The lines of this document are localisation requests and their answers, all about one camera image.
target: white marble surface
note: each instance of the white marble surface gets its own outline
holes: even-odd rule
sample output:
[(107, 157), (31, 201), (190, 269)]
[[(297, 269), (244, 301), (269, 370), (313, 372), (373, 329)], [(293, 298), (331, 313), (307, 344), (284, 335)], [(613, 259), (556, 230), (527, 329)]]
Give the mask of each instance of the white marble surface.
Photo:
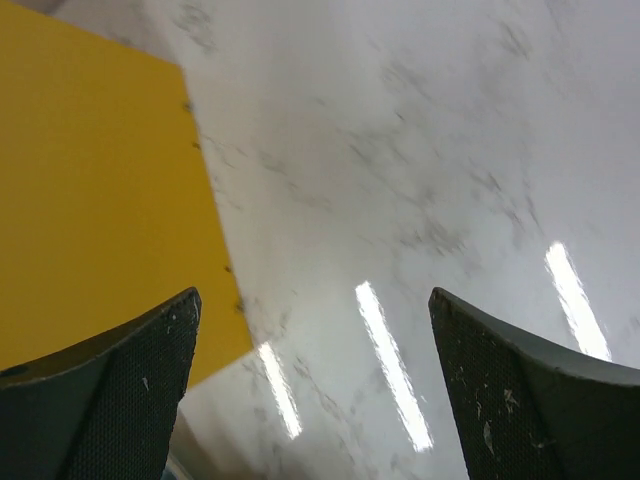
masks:
[(87, 28), (185, 69), (258, 346), (182, 404), (219, 470), (466, 478), (434, 286), (640, 367), (637, 2), (124, 3)]

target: yellow panel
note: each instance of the yellow panel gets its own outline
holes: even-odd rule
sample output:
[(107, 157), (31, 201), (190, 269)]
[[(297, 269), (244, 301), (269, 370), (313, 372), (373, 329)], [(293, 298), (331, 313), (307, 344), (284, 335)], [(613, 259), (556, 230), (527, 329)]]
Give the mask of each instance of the yellow panel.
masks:
[(190, 285), (190, 383), (247, 352), (178, 67), (0, 1), (0, 92), (0, 369)]

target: black textured surface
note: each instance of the black textured surface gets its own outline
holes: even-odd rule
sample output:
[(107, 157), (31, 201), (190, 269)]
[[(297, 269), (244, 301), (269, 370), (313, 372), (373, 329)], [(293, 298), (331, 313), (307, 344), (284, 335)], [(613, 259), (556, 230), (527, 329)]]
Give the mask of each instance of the black textured surface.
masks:
[(640, 372), (440, 289), (429, 308), (471, 480), (640, 478)]
[(199, 312), (190, 289), (18, 374), (0, 373), (0, 478), (159, 479)]

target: glossy floor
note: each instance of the glossy floor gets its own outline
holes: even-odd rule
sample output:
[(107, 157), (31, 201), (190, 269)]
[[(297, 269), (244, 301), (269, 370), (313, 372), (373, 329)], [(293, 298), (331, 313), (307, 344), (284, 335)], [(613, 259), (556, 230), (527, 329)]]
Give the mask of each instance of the glossy floor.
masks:
[(221, 471), (466, 478), (436, 285), (640, 367), (632, 0), (92, 5), (195, 105), (257, 345), (182, 405)]

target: yellow mat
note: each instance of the yellow mat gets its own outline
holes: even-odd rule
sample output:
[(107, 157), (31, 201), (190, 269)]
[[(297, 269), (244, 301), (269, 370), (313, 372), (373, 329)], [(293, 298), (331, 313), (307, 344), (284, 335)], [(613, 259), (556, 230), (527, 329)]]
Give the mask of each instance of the yellow mat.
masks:
[(0, 369), (190, 285), (190, 383), (247, 352), (179, 68), (0, 0), (0, 92)]

